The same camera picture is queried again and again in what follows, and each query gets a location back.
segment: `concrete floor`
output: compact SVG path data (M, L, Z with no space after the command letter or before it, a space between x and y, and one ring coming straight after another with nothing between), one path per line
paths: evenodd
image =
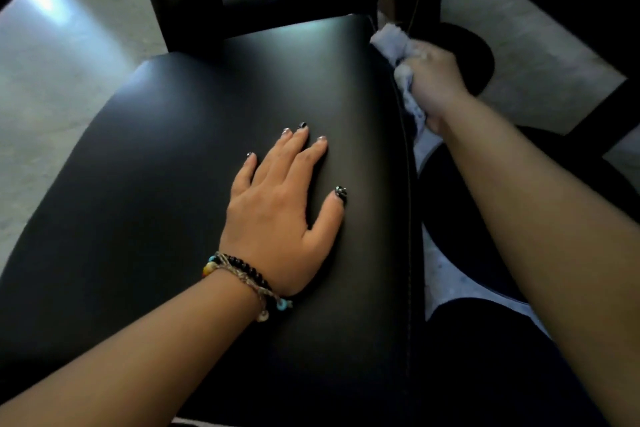
M492 47L483 97L512 121L566 132L623 77L528 0L443 0ZM0 270L95 113L166 51L149 0L14 0L0 13ZM640 188L640 131L608 156Z

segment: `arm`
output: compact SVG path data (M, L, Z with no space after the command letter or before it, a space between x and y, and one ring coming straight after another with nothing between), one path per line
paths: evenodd
M509 271L615 425L640 419L640 227L470 96L450 53L422 44L413 93Z
M344 212L332 192L308 230L307 189L327 142L300 153L307 138L306 128L285 132L257 171L257 157L248 157L220 239L221 252L252 264L284 296L316 274ZM213 272L5 403L0 424L165 427L260 307L250 287Z

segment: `fingernail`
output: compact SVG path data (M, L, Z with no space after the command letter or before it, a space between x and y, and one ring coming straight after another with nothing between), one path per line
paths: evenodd
M347 188L342 186L336 186L335 195L342 200L342 203L347 204Z

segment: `forearm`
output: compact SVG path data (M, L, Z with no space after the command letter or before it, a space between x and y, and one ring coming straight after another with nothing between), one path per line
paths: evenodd
M640 228L469 98L442 135L511 274L610 418L638 415Z
M260 312L216 271L0 407L3 426L162 426Z

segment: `beaded bracelet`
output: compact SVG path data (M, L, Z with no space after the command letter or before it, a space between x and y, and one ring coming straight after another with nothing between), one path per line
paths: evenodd
M263 323L269 318L269 311L267 310L267 298L273 298L276 302L276 308L280 311L291 309L293 302L281 298L278 294L271 290L269 283L262 277L260 272L252 268L246 262L238 259L237 257L231 257L225 253L216 252L207 265L202 269L202 277L210 275L212 272L218 269L224 269L231 272L238 277L244 284L251 287L262 304L262 312L256 318L256 321Z

